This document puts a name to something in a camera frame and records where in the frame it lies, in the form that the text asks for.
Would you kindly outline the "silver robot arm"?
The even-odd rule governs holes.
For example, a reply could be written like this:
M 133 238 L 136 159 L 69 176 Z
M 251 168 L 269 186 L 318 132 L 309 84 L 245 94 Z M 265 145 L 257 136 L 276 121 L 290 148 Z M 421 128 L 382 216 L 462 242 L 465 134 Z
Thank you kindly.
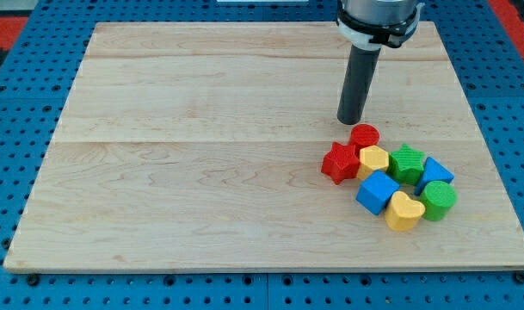
M 399 48 L 415 33 L 424 5 L 418 0 L 342 0 L 336 23 L 361 50 Z

